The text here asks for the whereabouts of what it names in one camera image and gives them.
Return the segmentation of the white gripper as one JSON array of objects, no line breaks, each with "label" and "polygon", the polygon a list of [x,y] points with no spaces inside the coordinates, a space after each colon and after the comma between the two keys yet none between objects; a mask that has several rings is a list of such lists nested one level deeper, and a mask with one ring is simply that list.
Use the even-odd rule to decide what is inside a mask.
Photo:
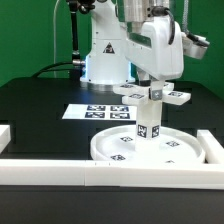
[{"label": "white gripper", "polygon": [[[168,44],[170,34],[169,17],[155,17],[142,24],[139,34],[130,33],[124,40],[124,55],[140,68],[137,70],[139,85],[150,85],[151,100],[162,99],[164,80],[179,78],[183,73],[182,35],[178,23],[175,23],[171,45]],[[157,80],[150,81],[149,75]]]}]

